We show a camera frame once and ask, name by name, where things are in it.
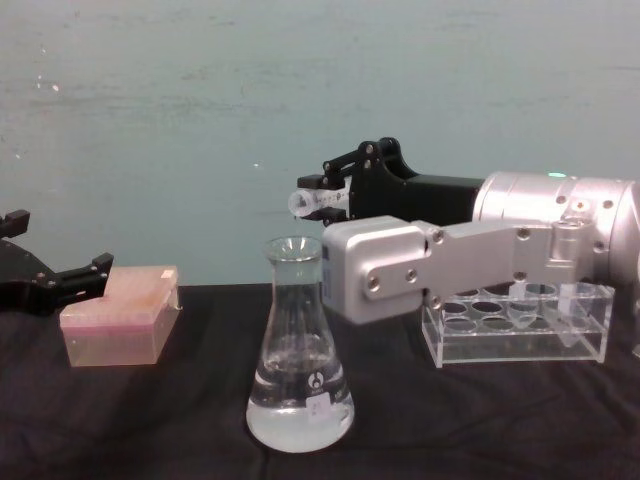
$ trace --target logo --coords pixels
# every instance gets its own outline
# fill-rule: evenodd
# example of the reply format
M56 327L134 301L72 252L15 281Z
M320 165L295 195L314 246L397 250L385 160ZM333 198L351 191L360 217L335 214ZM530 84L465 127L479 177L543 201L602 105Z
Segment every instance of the logo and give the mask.
M309 375L309 386L314 390L317 390L324 383L324 377L320 372L314 372Z

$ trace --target glass flask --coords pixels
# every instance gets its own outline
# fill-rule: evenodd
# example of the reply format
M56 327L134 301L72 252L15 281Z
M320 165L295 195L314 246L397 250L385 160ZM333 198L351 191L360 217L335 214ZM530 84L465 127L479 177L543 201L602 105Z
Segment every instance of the glass flask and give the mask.
M322 244L310 237L278 238L264 253L273 265L273 301L247 424L276 450L318 450L340 439L354 417L320 299Z

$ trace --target pipette tip box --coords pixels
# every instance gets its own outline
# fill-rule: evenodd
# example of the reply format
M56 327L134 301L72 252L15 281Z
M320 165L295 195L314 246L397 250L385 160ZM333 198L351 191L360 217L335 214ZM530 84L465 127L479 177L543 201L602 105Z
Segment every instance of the pipette tip box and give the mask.
M436 367L535 360L604 362L614 289L518 283L455 295L422 310Z
M113 267L104 296L60 314L69 361L74 367L154 364L179 313L176 267Z

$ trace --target black table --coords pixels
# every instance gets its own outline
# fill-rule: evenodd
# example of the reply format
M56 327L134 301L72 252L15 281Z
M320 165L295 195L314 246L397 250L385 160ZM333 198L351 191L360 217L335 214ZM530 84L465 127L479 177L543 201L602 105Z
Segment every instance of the black table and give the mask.
M187 287L158 365L68 366L55 318L0 316L0 478L638 479L640 360L619 294L607 361L448 366L415 318L329 318L356 405L313 454L271 451L244 413L267 285Z

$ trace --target teal wall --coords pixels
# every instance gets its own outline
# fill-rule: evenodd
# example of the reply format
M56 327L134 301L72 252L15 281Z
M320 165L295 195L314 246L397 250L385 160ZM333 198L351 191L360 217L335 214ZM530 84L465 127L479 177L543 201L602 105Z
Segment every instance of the teal wall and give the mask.
M295 179L393 135L424 173L640 177L640 2L0 0L0 210L56 269L109 250L269 280Z

